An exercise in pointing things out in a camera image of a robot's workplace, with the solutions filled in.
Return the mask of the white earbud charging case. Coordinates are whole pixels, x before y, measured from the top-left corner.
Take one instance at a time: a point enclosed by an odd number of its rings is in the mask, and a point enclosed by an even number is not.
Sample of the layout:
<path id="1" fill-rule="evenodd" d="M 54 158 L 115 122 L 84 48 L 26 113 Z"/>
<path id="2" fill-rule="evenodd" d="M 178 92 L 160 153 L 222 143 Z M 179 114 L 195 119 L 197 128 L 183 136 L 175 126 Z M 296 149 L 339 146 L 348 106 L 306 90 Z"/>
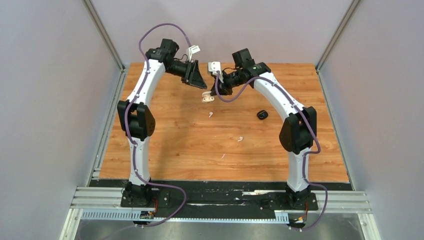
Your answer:
<path id="1" fill-rule="evenodd" d="M 213 102 L 215 100 L 215 97 L 211 95 L 210 91 L 203 92 L 201 94 L 201 97 L 202 97 L 202 99 L 201 99 L 202 103 L 210 103 L 210 102 Z"/>

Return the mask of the black earbud charging case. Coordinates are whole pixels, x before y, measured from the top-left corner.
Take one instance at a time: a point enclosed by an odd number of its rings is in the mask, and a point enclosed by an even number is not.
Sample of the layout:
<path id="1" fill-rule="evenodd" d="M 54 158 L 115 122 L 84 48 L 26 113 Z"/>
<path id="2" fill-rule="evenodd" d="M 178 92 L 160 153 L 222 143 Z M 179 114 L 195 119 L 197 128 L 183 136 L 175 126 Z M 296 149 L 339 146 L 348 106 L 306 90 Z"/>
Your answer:
<path id="1" fill-rule="evenodd" d="M 256 114 L 256 116 L 259 120 L 264 120 L 269 116 L 269 114 L 266 110 L 261 110 Z"/>

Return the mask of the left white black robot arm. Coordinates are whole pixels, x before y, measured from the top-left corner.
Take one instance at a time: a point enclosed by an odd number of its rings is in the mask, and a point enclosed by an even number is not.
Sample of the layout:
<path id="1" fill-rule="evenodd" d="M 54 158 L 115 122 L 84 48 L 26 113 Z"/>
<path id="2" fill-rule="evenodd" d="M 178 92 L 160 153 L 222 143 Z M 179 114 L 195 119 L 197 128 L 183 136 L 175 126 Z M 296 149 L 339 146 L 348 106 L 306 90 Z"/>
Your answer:
<path id="1" fill-rule="evenodd" d="M 156 127 L 156 120 L 149 108 L 156 87 L 165 73 L 181 78 L 188 86 L 205 90 L 207 84 L 201 76 L 198 60 L 193 54 L 200 51 L 197 45 L 186 50 L 187 59 L 175 57 L 179 45 L 164 38 L 160 47 L 149 49 L 140 78 L 125 101 L 117 104 L 117 113 L 122 130 L 130 147 L 131 172 L 124 187 L 122 206 L 149 206 L 153 201 L 151 175 L 148 164 L 149 141 Z"/>

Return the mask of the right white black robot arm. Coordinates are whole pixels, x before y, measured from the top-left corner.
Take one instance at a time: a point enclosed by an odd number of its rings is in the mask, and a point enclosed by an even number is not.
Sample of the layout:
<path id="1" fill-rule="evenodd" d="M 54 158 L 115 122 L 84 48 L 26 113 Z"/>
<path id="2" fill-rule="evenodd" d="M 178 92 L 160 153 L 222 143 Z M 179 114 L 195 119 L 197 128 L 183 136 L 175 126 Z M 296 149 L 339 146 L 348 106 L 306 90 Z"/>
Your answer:
<path id="1" fill-rule="evenodd" d="M 209 62 L 208 73 L 215 78 L 211 96 L 223 102 L 233 88 L 245 90 L 250 86 L 262 94 L 274 107 L 283 121 L 279 141 L 288 154 L 288 179 L 285 195 L 286 204 L 298 209 L 310 194 L 308 161 L 317 138 L 317 112 L 295 100 L 278 82 L 271 69 L 263 62 L 256 63 L 247 48 L 232 54 L 235 68 L 225 72 L 218 61 Z"/>

